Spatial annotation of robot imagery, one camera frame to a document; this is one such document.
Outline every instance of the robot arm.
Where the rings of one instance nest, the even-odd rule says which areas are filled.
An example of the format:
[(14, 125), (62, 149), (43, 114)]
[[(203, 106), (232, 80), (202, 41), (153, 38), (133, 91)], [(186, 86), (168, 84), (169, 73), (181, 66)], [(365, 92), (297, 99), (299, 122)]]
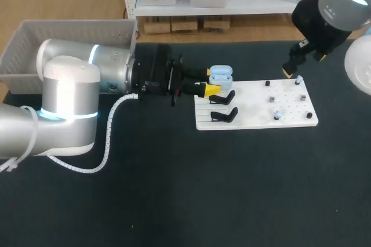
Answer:
[(90, 151), (96, 135), (99, 85), (97, 66), (68, 56), (52, 59), (45, 66), (37, 119), (27, 110), (0, 104), (0, 158), (21, 156), (33, 132), (37, 136), (29, 155), (70, 156)]
[[(21, 161), (28, 155), (45, 155), (79, 172), (97, 172), (107, 161), (116, 108), (127, 99), (138, 99), (137, 94), (126, 95), (129, 92), (140, 97), (171, 95), (175, 105), (180, 93), (208, 97), (221, 91), (221, 85), (207, 83), (210, 70), (185, 68), (181, 58), (175, 61), (170, 57), (171, 47), (159, 45), (153, 61), (141, 65), (125, 49), (48, 39), (39, 48), (36, 62), (43, 80), (42, 108), (34, 114), (32, 108), (30, 112), (0, 104), (0, 158)], [(206, 83), (184, 83), (184, 78)], [(90, 170), (67, 165), (54, 156), (81, 155), (94, 145), (100, 92), (126, 95), (115, 103), (108, 117), (104, 159)], [(7, 162), (0, 172), (16, 164)]]
[(302, 0), (292, 21), (306, 39), (291, 48), (290, 59), (282, 66), (284, 73), (290, 78), (309, 53), (323, 60), (370, 18), (371, 0)]

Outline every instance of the cable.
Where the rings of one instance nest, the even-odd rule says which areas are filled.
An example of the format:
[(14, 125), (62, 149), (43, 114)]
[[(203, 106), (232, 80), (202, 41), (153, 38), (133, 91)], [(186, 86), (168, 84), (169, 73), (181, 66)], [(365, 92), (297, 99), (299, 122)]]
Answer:
[(0, 166), (0, 172), (5, 170), (6, 168), (8, 168), (7, 169), (8, 172), (11, 172), (13, 169), (16, 169), (18, 167), (18, 164), (27, 158), (27, 156), (31, 153), (32, 149), (35, 146), (36, 138), (37, 138), (38, 122), (39, 122), (37, 113), (32, 107), (29, 107), (29, 106), (22, 106), (21, 109), (28, 109), (32, 115), (33, 131), (32, 131), (32, 135), (30, 138), (30, 142), (28, 143), (28, 147), (26, 151), (24, 152), (24, 154), (18, 159), (11, 158), (8, 161), (6, 161), (4, 164)]
[(118, 106), (121, 105), (122, 102), (124, 102), (126, 100), (129, 100), (129, 99), (138, 99), (138, 95), (135, 94), (135, 93), (132, 93), (131, 95), (124, 95), (120, 99), (118, 99), (116, 101), (116, 103), (111, 108), (110, 114), (108, 116), (108, 121), (107, 121), (106, 148), (104, 150), (103, 160), (98, 167), (96, 167), (94, 169), (81, 169), (81, 168), (69, 165), (69, 164), (63, 162), (62, 160), (59, 160), (58, 158), (56, 158), (54, 156), (48, 156), (48, 157), (52, 161), (54, 161), (55, 163), (58, 163), (59, 165), (65, 167), (67, 169), (74, 170), (75, 172), (79, 172), (79, 173), (96, 173), (96, 172), (102, 170), (104, 165), (106, 164), (106, 162), (108, 160), (108, 155), (110, 154), (111, 126), (112, 126), (112, 119), (114, 117), (115, 111), (118, 108)]
[(6, 161), (5, 163), (3, 163), (1, 166), (0, 166), (0, 173), (5, 170), (7, 167), (9, 167), (9, 165), (11, 163), (13, 163), (17, 158), (11, 158), (9, 159), (8, 161)]

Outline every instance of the white pegboard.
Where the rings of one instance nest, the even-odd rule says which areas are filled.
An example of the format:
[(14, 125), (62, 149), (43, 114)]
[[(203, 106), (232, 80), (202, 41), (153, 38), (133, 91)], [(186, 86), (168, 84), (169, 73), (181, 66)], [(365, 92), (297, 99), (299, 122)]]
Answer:
[[(304, 81), (295, 85), (294, 79), (270, 80), (270, 86), (265, 81), (233, 82), (231, 90), (235, 90), (232, 102), (225, 106), (210, 104), (209, 99), (195, 96), (195, 116), (198, 130), (240, 130), (264, 128), (290, 128), (316, 126), (318, 118), (314, 111)], [(219, 96), (226, 97), (228, 92)], [(229, 114), (238, 107), (238, 114), (231, 123), (212, 121), (210, 112), (217, 111)], [(283, 116), (274, 119), (274, 113), (281, 111)]]

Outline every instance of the white shelf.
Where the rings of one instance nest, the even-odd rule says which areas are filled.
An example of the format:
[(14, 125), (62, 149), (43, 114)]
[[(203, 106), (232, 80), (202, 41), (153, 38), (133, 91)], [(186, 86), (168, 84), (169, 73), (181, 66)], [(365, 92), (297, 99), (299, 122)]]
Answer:
[(190, 16), (292, 13), (301, 0), (228, 0), (225, 8), (194, 8), (190, 0), (178, 0), (172, 6), (144, 6), (136, 1), (135, 16)]

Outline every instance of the black mat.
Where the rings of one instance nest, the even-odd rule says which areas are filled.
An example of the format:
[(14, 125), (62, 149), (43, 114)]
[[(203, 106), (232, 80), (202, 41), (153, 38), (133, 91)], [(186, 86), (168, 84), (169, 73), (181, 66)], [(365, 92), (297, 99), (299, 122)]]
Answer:
[[(282, 79), (293, 42), (175, 45), (190, 66), (229, 64), (234, 80)], [(319, 125), (200, 132), (193, 98), (123, 104), (95, 175), (29, 158), (0, 174), (0, 246), (369, 246), (371, 97), (344, 71), (342, 46), (300, 68)], [(137, 45), (150, 56), (154, 45)], [(65, 159), (99, 164), (117, 97), (100, 99), (96, 145)], [(16, 105), (40, 108), (41, 98)]]

